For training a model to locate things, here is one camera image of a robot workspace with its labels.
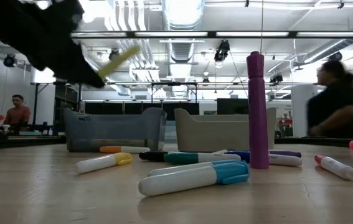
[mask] purple marker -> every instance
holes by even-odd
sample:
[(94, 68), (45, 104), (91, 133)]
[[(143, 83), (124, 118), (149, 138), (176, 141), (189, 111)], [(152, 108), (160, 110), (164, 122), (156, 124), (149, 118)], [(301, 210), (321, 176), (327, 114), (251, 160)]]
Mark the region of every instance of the purple marker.
[(247, 57), (248, 101), (250, 105), (250, 165), (253, 169), (269, 168), (265, 81), (263, 80), (264, 59), (265, 57), (259, 52), (252, 52)]

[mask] wooden table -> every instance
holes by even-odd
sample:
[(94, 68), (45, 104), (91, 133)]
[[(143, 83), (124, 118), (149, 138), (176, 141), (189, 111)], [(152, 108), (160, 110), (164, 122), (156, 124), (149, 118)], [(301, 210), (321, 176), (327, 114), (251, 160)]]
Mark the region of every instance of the wooden table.
[(145, 198), (138, 182), (169, 165), (145, 162), (89, 174), (74, 163), (100, 154), (65, 145), (0, 149), (0, 223), (335, 223), (353, 224), (353, 182), (316, 167), (323, 153), (353, 167), (347, 148), (277, 145), (303, 153), (302, 167), (252, 170), (248, 182)]

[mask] pink marker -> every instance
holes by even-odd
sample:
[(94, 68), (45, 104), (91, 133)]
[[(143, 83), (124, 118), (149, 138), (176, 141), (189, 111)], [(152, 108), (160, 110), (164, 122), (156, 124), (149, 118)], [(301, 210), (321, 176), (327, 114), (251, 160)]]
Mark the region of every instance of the pink marker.
[(353, 180), (352, 167), (347, 166), (343, 163), (336, 161), (335, 159), (324, 155), (315, 155), (314, 160), (319, 166), (332, 172), (333, 174), (346, 180)]

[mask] teal marker cap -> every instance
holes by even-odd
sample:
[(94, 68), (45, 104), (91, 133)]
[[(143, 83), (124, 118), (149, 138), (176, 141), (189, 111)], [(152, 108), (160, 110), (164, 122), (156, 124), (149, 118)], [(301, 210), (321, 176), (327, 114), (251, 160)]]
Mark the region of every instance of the teal marker cap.
[(165, 162), (173, 164), (195, 164), (199, 162), (197, 153), (180, 152), (175, 154), (167, 154), (164, 156)]

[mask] woman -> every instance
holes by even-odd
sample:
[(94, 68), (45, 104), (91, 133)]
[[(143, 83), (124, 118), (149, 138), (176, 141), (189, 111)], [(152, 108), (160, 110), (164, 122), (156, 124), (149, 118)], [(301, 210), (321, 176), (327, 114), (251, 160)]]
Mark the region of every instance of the woman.
[(318, 83), (327, 88), (308, 102), (308, 135), (353, 138), (353, 74), (341, 62), (328, 61)]

